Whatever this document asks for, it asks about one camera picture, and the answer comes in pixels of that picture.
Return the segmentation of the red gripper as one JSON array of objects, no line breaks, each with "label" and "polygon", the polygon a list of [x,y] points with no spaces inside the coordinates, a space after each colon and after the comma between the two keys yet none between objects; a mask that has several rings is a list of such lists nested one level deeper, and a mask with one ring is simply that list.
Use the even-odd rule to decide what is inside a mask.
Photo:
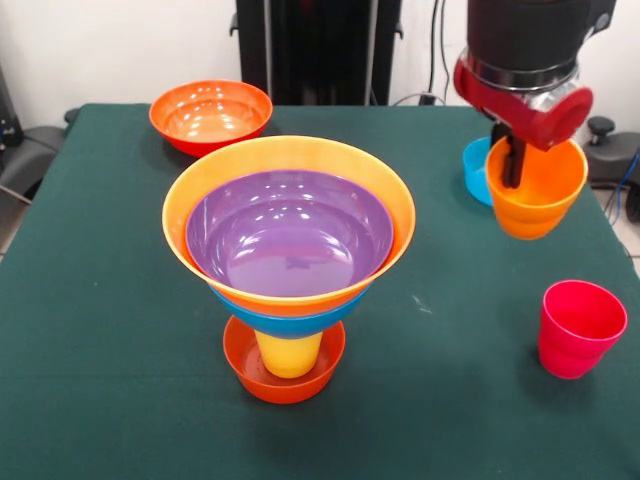
[{"label": "red gripper", "polygon": [[548,150],[569,139],[586,120],[594,94],[582,85],[576,71],[550,86],[522,90],[485,81],[474,72],[473,62],[469,53],[457,60],[456,92],[492,121],[491,147],[506,137],[502,183],[516,189],[521,183],[526,144]]}]

